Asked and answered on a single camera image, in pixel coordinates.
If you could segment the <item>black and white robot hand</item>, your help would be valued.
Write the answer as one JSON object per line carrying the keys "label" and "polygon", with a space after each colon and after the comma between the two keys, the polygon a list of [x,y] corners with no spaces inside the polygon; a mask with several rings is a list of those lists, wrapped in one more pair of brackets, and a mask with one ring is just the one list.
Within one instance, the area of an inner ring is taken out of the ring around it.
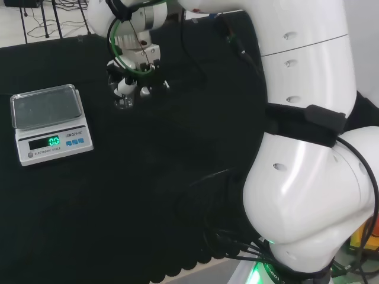
{"label": "black and white robot hand", "polygon": [[171,85],[163,76],[160,63],[160,47],[151,45],[146,49],[119,49],[118,56],[107,64],[108,86],[114,97],[120,101],[150,98],[167,93]]}

